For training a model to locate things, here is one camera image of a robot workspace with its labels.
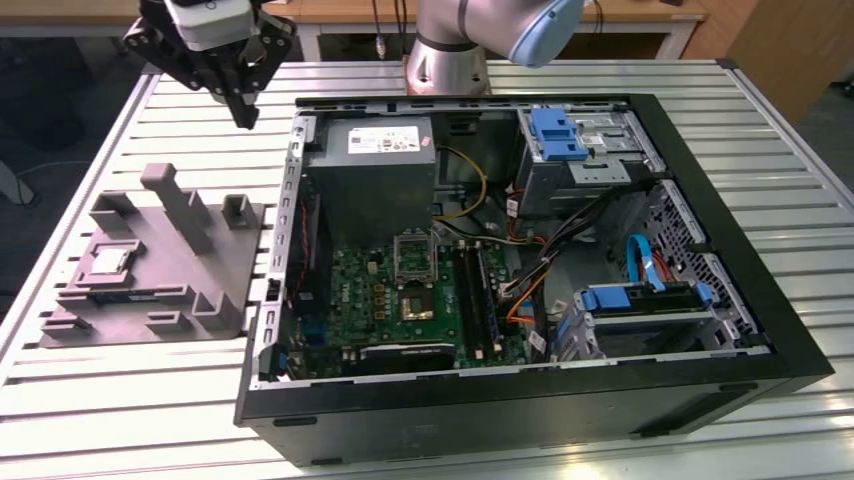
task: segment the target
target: metal table surface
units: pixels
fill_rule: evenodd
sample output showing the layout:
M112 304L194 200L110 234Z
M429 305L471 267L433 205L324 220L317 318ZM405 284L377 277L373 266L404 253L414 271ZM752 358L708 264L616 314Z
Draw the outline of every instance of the metal table surface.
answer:
M852 197L791 127L740 72L713 62L561 62L536 71L492 63L489 71L497 94L657 95L836 374L683 437L300 472L250 430L232 426L244 338L46 350L34 346L38 315L53 308L94 229L85 212L97 192L124 190L134 202L154 203L138 173L146 162L172 162L178 184L200 189L205 201L244 192L272 204L293 99L400 94L400 65L284 65L250 132L233 127L206 94L144 75L0 330L0 478L716 480L854 471ZM264 234L261 247L270 243ZM265 261L258 253L258 271Z

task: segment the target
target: black cable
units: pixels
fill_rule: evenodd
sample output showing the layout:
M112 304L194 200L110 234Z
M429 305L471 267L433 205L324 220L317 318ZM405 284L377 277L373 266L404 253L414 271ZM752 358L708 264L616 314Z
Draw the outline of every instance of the black cable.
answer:
M536 275L541 273L544 268L548 268L551 261L559 255L563 248L569 244L573 237L596 223L612 200L628 193L648 190L656 183L657 180L649 179L640 181L632 185L612 187L608 191L599 195L595 200L584 205L584 207L581 207L581 209L575 212L575 214L572 214L569 218L567 218L565 221L560 224L551 238L545 242L545 245L543 245L539 254L536 255L536 263L529 266L527 270L523 270L524 273L517 277L517 279L512 280L508 283L507 288L517 288L521 284L524 284L524 282L532 280Z
M444 220L433 220L433 222L441 224L444 227L447 227L448 230L451 230L456 235L459 235L463 238L469 238L472 240L484 240L484 241L488 241L488 242L503 243L504 245L524 245L523 242L515 242L512 240L507 240L504 238L493 237L491 235L477 235L475 233L467 232L461 228L455 227L453 225L451 225Z

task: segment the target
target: motherboard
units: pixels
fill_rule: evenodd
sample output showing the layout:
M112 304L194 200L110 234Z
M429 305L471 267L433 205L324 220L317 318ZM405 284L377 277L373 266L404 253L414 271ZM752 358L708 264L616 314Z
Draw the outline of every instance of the motherboard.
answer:
M500 246L418 240L334 250L328 318L302 326L312 377L365 374L348 365L370 355L382 364L394 355L432 356L453 369L527 363L519 329L499 322L497 290L509 275Z

